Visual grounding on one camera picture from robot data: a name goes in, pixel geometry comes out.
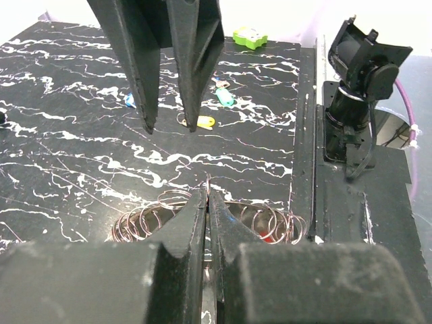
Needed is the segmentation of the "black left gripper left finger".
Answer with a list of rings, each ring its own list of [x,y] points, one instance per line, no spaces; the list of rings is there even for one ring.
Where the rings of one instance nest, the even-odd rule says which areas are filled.
[[[199,323],[207,195],[140,242],[20,244],[1,255],[2,323]]]

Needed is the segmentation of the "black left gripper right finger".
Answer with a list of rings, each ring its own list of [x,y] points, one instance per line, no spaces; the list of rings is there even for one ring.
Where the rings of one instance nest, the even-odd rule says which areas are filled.
[[[424,323],[382,246],[268,244],[208,197],[218,323]]]

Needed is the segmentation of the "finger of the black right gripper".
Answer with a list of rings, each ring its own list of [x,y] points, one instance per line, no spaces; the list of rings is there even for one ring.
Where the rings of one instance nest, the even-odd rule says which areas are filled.
[[[218,0],[167,1],[186,125],[195,132],[203,95],[224,46]]]
[[[139,1],[89,1],[124,69],[143,128],[153,133],[158,114],[161,49]]]

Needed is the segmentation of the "red tag key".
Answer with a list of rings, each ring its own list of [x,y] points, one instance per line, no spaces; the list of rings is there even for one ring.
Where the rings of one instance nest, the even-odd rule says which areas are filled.
[[[270,234],[267,230],[260,231],[259,235],[261,239],[266,243],[272,244],[275,242],[273,235]]]

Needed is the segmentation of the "metal key ring disc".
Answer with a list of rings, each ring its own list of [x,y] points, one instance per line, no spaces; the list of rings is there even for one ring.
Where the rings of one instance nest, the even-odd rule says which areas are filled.
[[[180,189],[162,192],[155,201],[125,212],[115,220],[111,226],[111,239],[114,242],[139,242],[149,238],[176,217],[191,197],[190,192]],[[259,232],[263,230],[272,234],[275,242],[270,245],[296,245],[306,239],[307,222],[291,211],[232,200],[226,201],[225,205],[234,218],[258,238],[261,239]]]

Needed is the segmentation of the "yellow tag key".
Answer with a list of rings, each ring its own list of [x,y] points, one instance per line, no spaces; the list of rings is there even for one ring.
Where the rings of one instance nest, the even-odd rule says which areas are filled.
[[[177,120],[177,122],[180,125],[182,125],[182,126],[184,126],[186,128],[188,127],[188,125],[186,123],[186,119],[184,118],[184,114],[183,113],[177,114],[176,120]],[[205,116],[205,115],[200,115],[198,117],[197,126],[199,128],[212,131],[214,125],[215,125],[215,119],[213,117],[211,117],[211,116]]]

